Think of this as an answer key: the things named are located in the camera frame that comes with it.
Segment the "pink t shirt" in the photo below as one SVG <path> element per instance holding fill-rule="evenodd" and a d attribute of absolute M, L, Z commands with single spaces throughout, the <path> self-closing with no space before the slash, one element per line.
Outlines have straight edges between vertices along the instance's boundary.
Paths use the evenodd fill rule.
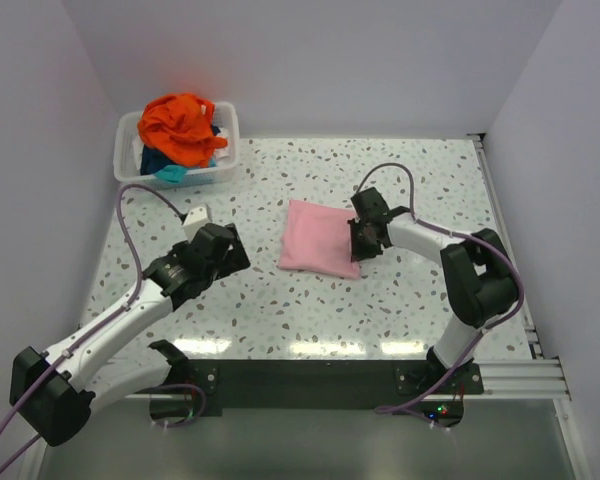
<path fill-rule="evenodd" d="M 354 218 L 352 210 L 292 199 L 278 268 L 358 279 L 360 266 L 352 259 L 349 228 Z"/>

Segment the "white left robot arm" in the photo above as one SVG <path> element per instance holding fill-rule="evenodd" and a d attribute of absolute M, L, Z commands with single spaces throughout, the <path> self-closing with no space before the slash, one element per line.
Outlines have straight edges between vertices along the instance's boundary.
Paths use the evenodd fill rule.
<path fill-rule="evenodd" d="M 99 394 L 95 374 L 143 330 L 198 298 L 220 279 L 246 270 L 250 260 L 235 225 L 208 223 L 175 244 L 142 272 L 123 297 L 72 336 L 13 360 L 9 402 L 50 446 L 74 437 Z"/>

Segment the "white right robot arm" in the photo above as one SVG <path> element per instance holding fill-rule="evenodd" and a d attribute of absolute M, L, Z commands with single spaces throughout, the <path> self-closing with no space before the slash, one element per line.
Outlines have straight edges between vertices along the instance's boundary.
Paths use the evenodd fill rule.
<path fill-rule="evenodd" d="M 478 336 L 514 315 L 524 299 L 500 236 L 489 228 L 464 233 L 419 219 L 406 206 L 389 207 L 374 188 L 355 193 L 351 202 L 353 260 L 370 260 L 395 247 L 442 268 L 452 316 L 427 352 L 425 379 L 432 390 L 449 392 L 461 380 L 459 366 L 472 360 Z"/>

